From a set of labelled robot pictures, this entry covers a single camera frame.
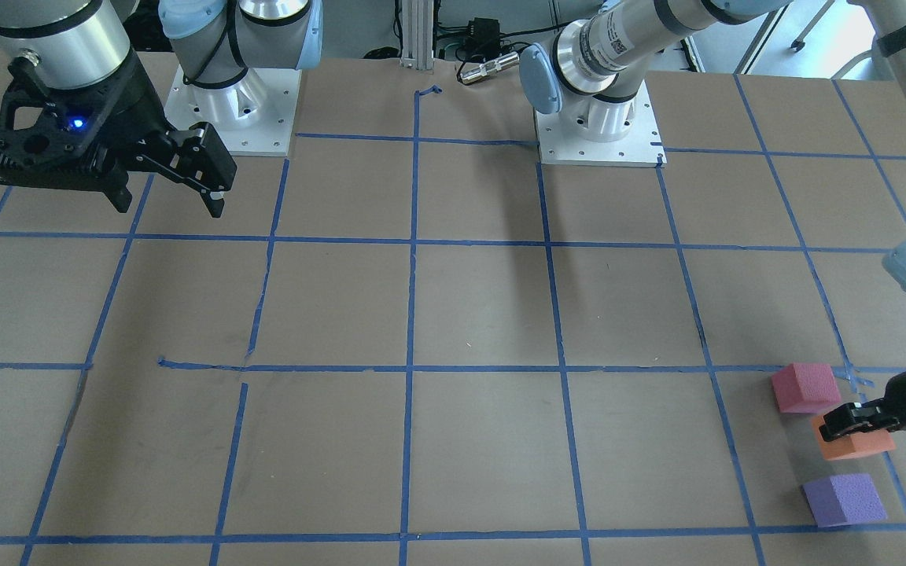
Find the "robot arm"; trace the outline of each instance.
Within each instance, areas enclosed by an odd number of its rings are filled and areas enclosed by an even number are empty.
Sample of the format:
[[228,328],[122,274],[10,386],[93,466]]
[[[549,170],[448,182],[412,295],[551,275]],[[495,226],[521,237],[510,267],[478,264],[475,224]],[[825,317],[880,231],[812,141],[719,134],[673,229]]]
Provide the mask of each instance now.
[[[906,0],[849,2],[866,9],[878,48],[906,97]],[[743,23],[788,3],[622,0],[592,19],[572,22],[553,42],[526,48],[519,75],[536,111],[561,112],[560,125],[571,135],[615,142],[626,133],[618,124],[635,119],[624,105],[639,92],[652,53],[716,22]],[[906,291],[906,241],[884,265]],[[883,398],[844,405],[827,413],[824,423],[826,441],[877,429],[906,430],[906,372],[890,380]]]
[[[0,0],[0,47],[13,82],[0,111],[1,182],[104,193],[118,211],[128,171],[150,171],[223,211],[236,164],[206,122],[177,131],[109,0]],[[21,108],[39,110],[16,128]]]

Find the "floor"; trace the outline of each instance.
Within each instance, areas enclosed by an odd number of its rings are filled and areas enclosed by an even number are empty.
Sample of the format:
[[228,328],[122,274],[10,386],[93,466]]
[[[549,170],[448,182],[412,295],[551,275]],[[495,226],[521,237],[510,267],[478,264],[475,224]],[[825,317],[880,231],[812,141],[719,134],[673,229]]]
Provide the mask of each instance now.
[[[324,61],[219,221],[0,189],[0,565],[906,565],[906,434],[825,462],[768,384],[906,369],[899,90],[655,72],[666,168],[557,167],[453,68]],[[816,529],[845,472],[887,523]]]

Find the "connector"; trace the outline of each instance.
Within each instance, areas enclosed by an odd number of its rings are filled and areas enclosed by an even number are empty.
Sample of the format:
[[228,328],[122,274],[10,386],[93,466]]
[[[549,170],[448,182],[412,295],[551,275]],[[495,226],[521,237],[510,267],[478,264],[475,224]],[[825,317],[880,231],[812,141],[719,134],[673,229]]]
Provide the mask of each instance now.
[[492,61],[485,61],[469,71],[461,72],[460,82],[464,85],[473,85],[481,80],[488,79],[489,76],[497,75],[499,72],[506,71],[507,68],[517,67],[519,64],[519,53],[507,53],[502,57],[497,57]]

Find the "orange foam block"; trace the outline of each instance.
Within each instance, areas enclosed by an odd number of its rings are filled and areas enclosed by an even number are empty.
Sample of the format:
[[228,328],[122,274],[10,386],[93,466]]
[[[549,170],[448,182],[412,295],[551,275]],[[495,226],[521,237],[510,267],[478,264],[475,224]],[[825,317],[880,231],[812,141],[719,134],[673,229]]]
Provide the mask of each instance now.
[[885,430],[857,432],[844,438],[827,442],[823,440],[823,435],[820,434],[820,425],[823,425],[823,415],[813,417],[809,424],[813,427],[813,434],[816,434],[816,443],[820,446],[820,453],[823,454],[824,460],[865,458],[866,456],[883,454],[883,452],[897,448],[893,437]]

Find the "white mounting plate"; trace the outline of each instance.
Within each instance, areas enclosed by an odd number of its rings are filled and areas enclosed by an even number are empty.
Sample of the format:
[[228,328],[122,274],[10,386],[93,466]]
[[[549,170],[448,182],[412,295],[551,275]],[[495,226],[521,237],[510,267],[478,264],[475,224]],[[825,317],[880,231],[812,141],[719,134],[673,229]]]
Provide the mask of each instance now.
[[[254,68],[271,92],[269,106],[262,108],[262,119],[241,130],[217,130],[233,155],[284,157],[289,154],[292,129],[299,103],[299,81],[302,72],[291,68]],[[173,86],[166,97],[166,119],[179,130],[186,130],[204,119],[194,111],[183,82],[183,70],[178,67]]]
[[655,167],[666,165],[655,111],[643,84],[636,94],[635,116],[627,135],[616,142],[589,141],[576,132],[575,124],[563,124],[565,112],[536,114],[540,162],[547,165],[601,165],[607,167]]

